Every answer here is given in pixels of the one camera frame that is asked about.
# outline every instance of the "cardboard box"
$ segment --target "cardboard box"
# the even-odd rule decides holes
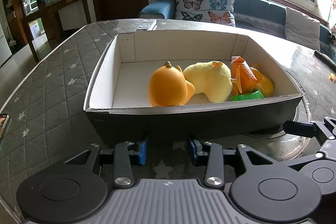
[[[210,103],[194,95],[185,106],[151,107],[147,87],[152,73],[170,61],[185,69],[196,62],[242,56],[274,83],[273,97]],[[283,124],[302,94],[285,70],[246,35],[202,30],[122,33],[103,52],[92,74],[83,109],[109,146],[136,141],[143,133],[163,141],[237,135]]]

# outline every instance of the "metal screw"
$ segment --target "metal screw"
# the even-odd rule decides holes
[[[322,158],[322,157],[323,157],[323,154],[322,154],[322,153],[316,153],[316,154],[315,154],[315,157],[318,158],[318,159],[319,159],[319,158]]]
[[[209,185],[216,186],[216,185],[222,184],[223,180],[221,178],[218,178],[218,177],[209,177],[209,178],[207,178],[206,182]]]
[[[115,183],[118,185],[126,186],[132,183],[132,180],[127,177],[116,178]]]

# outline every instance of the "butterfly pillow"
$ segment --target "butterfly pillow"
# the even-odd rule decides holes
[[[176,0],[175,19],[235,27],[234,0]]]

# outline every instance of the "butterfly print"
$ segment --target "butterfly print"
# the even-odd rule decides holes
[[[193,8],[194,10],[199,10],[201,8],[203,0],[183,0],[184,7],[187,9]]]
[[[189,15],[187,12],[183,12],[181,11],[181,15],[183,16],[183,20],[188,20],[188,21],[201,21],[203,15],[202,14],[198,14],[195,15],[193,17],[191,17],[191,15]]]
[[[226,10],[225,5],[227,4],[227,0],[209,0],[209,2],[211,3],[210,7],[212,10],[216,10],[217,7],[219,7],[220,10]]]
[[[230,13],[229,12],[225,12],[221,16],[219,16],[217,14],[214,14],[212,12],[208,12],[208,14],[209,14],[209,17],[210,17],[210,21],[212,23],[222,24],[222,22],[223,22],[224,24],[229,24],[231,22]]]

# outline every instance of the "gray gripper base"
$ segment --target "gray gripper base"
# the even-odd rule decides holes
[[[336,140],[326,140],[320,152],[325,153],[326,159],[336,160]]]
[[[105,205],[77,224],[260,224],[238,213],[223,192],[196,179],[142,179],[130,189],[115,190]],[[313,224],[303,221],[302,224]]]

